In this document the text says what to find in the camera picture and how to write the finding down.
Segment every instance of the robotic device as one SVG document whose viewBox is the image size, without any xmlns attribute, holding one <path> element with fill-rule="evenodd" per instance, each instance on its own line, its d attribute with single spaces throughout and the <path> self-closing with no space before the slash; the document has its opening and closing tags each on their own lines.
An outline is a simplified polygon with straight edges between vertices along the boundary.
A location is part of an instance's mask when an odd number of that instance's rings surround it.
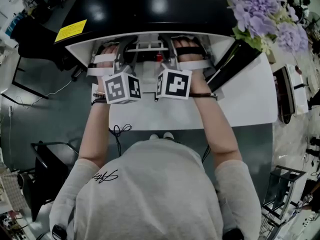
<svg viewBox="0 0 320 240">
<path fill-rule="evenodd" d="M 192 39 L 199 47 L 175 48 L 175 38 Z M 116 54 L 101 54 L 110 45 L 118 45 Z M 203 60 L 178 62 L 178 56 L 184 54 L 200 54 Z M 200 41 L 196 36 L 178 34 L 132 35 L 99 44 L 87 74 L 102 76 L 108 104 L 136 102 L 142 93 L 154 93 L 155 101 L 160 98 L 187 100 L 192 71 L 204 69 L 205 76 L 212 75 L 215 72 L 212 58 L 210 42 L 203 36 Z M 113 62 L 113 67 L 103 67 L 103 62 Z M 214 93 L 201 96 L 217 98 Z"/>
</svg>

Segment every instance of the hand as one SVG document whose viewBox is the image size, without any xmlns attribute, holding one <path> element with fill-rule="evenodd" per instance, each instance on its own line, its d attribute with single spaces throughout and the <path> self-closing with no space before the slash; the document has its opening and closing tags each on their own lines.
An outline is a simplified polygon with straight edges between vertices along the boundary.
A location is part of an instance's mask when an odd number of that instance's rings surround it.
<svg viewBox="0 0 320 240">
<path fill-rule="evenodd" d="M 180 39 L 180 40 L 173 40 L 173 45 L 175 48 L 180 47 L 199 47 L 194 41 L 190 39 Z M 183 54 L 178 56 L 179 62 L 192 62 L 192 61 L 202 61 L 204 58 L 201 54 Z M 197 69 L 192 71 L 192 78 L 191 78 L 191 92 L 192 93 L 211 93 L 209 86 L 205 80 L 203 69 Z"/>
<path fill-rule="evenodd" d="M 111 45 L 107 48 L 104 48 L 103 51 L 101 52 L 101 54 L 116 54 L 117 50 L 118 50 L 117 45 Z M 114 65 L 113 61 L 104 61 L 104 62 L 97 63 L 96 67 L 97 68 L 112 68 L 113 65 Z M 104 89 L 104 84 L 103 84 L 101 76 L 97 76 L 96 78 L 98 79 L 97 91 L 104 93 L 105 89 Z"/>
</svg>

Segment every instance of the white box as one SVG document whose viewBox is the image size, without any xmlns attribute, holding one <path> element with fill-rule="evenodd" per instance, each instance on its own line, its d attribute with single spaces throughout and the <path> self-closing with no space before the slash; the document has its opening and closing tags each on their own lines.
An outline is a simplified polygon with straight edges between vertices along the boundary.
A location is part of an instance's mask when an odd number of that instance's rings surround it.
<svg viewBox="0 0 320 240">
<path fill-rule="evenodd" d="M 164 69 L 158 76 L 155 97 L 187 100 L 192 71 Z"/>
<path fill-rule="evenodd" d="M 108 104 L 127 104 L 141 100 L 139 78 L 128 73 L 102 77 L 105 98 Z"/>
</svg>

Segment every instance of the yellow label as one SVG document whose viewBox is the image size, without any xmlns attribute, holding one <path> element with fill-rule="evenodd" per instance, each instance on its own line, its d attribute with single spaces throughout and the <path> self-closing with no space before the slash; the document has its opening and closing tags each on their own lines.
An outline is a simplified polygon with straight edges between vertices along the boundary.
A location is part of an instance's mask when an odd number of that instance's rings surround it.
<svg viewBox="0 0 320 240">
<path fill-rule="evenodd" d="M 65 26 L 59 30 L 58 35 L 56 36 L 55 42 L 58 42 L 62 39 L 69 38 L 78 34 L 81 34 L 84 30 L 87 20 L 82 20 L 77 23 L 73 23 L 69 26 Z"/>
</svg>

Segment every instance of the paper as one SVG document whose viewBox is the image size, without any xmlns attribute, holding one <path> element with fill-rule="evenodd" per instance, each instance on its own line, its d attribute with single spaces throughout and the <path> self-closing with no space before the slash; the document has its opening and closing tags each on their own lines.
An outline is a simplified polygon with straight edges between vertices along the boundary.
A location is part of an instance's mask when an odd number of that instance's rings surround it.
<svg viewBox="0 0 320 240">
<path fill-rule="evenodd" d="M 73 23 L 69 26 L 65 26 L 59 30 L 58 35 L 56 36 L 55 42 L 58 42 L 62 39 L 66 39 L 78 34 L 81 34 L 84 30 L 87 20 L 82 20 L 77 23 Z"/>
</svg>

